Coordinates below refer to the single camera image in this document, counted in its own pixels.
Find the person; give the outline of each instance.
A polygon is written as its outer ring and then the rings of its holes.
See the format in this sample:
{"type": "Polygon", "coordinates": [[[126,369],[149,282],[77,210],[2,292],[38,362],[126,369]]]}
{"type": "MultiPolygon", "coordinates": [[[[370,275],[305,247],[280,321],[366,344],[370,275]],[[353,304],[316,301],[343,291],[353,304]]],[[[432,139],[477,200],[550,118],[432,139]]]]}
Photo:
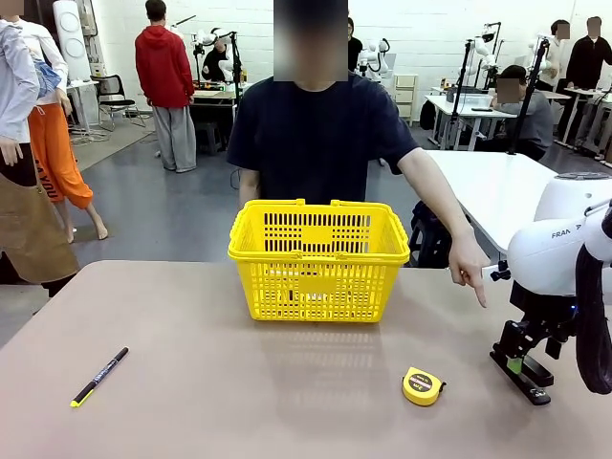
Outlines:
{"type": "Polygon", "coordinates": [[[177,173],[196,168],[196,141],[189,104],[195,88],[185,44],[165,28],[165,3],[147,0],[151,25],[136,38],[136,70],[147,103],[153,107],[162,164],[177,173]]]}
{"type": "Polygon", "coordinates": [[[484,306],[489,260],[437,164],[380,84],[347,71],[344,81],[330,80],[342,48],[334,6],[341,17],[341,1],[284,2],[295,78],[270,77],[244,95],[228,150],[228,161],[241,169],[240,206],[253,199],[364,201],[368,162],[384,158],[444,223],[453,239],[452,278],[470,284],[484,306]]]}
{"type": "MultiPolygon", "coordinates": [[[[217,28],[210,31],[210,33],[215,33],[217,28]]],[[[214,47],[204,59],[204,67],[202,68],[202,77],[209,81],[225,81],[226,77],[223,74],[223,71],[219,68],[219,62],[222,60],[228,60],[228,56],[226,52],[228,50],[228,46],[224,43],[223,40],[217,40],[214,44],[214,47]]]]}
{"type": "MultiPolygon", "coordinates": [[[[520,65],[511,65],[505,69],[498,79],[517,79],[520,102],[498,103],[497,95],[491,102],[491,107],[497,111],[519,115],[523,107],[522,100],[527,94],[527,71],[520,65]]],[[[539,91],[534,90],[527,108],[527,115],[516,144],[516,152],[539,161],[553,144],[554,117],[548,99],[539,91]]],[[[516,120],[505,121],[506,134],[490,141],[478,141],[476,151],[508,151],[514,137],[516,120]]]]}
{"type": "Polygon", "coordinates": [[[548,51],[546,53],[546,61],[548,68],[539,76],[535,88],[540,91],[555,91],[557,87],[559,76],[561,74],[561,38],[566,36],[564,33],[559,33],[559,26],[569,27],[570,23],[565,19],[559,19],[551,26],[551,35],[555,38],[549,42],[548,51]]]}
{"type": "Polygon", "coordinates": [[[360,57],[363,45],[361,42],[353,36],[355,31],[355,23],[353,19],[348,18],[348,70],[355,72],[357,69],[357,61],[360,57]]]}
{"type": "Polygon", "coordinates": [[[21,35],[33,58],[45,60],[46,57],[61,77],[55,92],[39,100],[28,117],[31,145],[40,182],[57,209],[68,242],[72,243],[75,239],[75,225],[68,212],[66,198],[74,206],[88,213],[98,233],[98,239],[106,239],[108,229],[94,207],[94,193],[83,181],[70,142],[66,121],[66,117],[72,112],[72,105],[66,96],[68,64],[51,34],[43,26],[24,21],[19,16],[9,16],[5,19],[21,29],[21,35]]]}
{"type": "Polygon", "coordinates": [[[78,263],[37,180],[27,118],[38,98],[38,77],[19,29],[4,19],[0,81],[0,248],[21,278],[54,296],[78,263]]]}
{"type": "MultiPolygon", "coordinates": [[[[601,18],[591,17],[586,25],[588,35],[576,42],[572,49],[570,61],[567,65],[567,88],[596,89],[601,77],[601,66],[603,62],[612,65],[612,49],[610,44],[601,37],[601,18]]],[[[569,93],[572,97],[565,104],[565,110],[558,124],[558,132],[565,133],[569,119],[572,116],[576,97],[575,93],[569,93]]],[[[579,114],[582,113],[584,102],[578,106],[579,114]]],[[[578,130],[581,116],[575,118],[570,126],[568,139],[573,139],[578,130]]]]}

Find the yellow basket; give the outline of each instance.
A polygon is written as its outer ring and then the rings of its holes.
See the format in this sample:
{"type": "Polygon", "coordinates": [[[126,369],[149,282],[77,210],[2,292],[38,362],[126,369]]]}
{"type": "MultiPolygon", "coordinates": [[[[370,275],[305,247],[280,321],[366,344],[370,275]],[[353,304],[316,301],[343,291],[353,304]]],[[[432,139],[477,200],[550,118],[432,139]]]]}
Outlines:
{"type": "Polygon", "coordinates": [[[378,322],[410,254],[385,204],[250,201],[230,239],[256,320],[378,322]]]}

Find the white cabinet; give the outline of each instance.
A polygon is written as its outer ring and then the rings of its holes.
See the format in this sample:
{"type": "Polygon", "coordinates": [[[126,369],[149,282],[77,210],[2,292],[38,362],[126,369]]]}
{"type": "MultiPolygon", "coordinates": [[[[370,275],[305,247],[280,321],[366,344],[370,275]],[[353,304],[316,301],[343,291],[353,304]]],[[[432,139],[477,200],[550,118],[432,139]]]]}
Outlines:
{"type": "Polygon", "coordinates": [[[414,103],[417,96],[418,75],[395,75],[393,81],[393,96],[398,105],[400,116],[412,125],[414,103]]]}

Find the tape measure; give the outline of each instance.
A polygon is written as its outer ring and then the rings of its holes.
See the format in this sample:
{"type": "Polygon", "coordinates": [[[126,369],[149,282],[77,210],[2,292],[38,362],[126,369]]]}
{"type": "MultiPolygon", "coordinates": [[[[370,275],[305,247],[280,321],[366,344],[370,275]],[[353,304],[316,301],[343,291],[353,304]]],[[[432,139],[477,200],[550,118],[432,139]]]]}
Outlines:
{"type": "Polygon", "coordinates": [[[445,382],[425,371],[411,367],[404,376],[402,391],[404,396],[414,404],[430,406],[438,400],[445,382]]]}

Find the black marker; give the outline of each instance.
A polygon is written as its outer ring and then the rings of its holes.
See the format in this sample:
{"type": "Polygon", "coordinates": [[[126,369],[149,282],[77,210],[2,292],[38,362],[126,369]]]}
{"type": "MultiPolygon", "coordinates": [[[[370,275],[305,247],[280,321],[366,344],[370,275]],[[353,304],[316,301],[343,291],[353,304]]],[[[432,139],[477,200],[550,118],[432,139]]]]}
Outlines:
{"type": "Polygon", "coordinates": [[[124,347],[123,349],[121,349],[121,351],[115,356],[115,358],[109,361],[108,365],[102,368],[102,371],[100,371],[98,375],[95,378],[93,378],[92,381],[89,384],[87,384],[85,388],[78,393],[75,399],[70,402],[70,406],[72,408],[77,408],[81,406],[83,402],[85,402],[87,398],[90,395],[92,395],[92,392],[94,392],[94,389],[96,388],[96,386],[100,384],[102,380],[106,378],[106,375],[108,375],[111,372],[111,370],[115,368],[115,366],[121,361],[121,359],[125,357],[125,355],[127,354],[127,351],[129,351],[127,347],[124,347]]]}

